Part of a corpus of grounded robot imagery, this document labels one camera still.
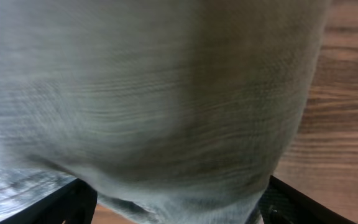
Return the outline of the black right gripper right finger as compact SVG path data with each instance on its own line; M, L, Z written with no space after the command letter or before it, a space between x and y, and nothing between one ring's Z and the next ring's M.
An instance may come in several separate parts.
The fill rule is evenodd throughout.
M265 224L356 224L271 176L259 200Z

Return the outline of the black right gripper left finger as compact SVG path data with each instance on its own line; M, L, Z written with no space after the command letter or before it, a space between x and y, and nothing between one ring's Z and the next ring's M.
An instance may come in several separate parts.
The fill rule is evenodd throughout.
M75 179L0 224L91 224L97 192Z

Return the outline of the light blue denim shorts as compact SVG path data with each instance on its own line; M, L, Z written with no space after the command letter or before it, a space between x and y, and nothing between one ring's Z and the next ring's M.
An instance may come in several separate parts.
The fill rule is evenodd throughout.
M136 223L245 223L297 132L328 8L0 0L0 220L76 177Z

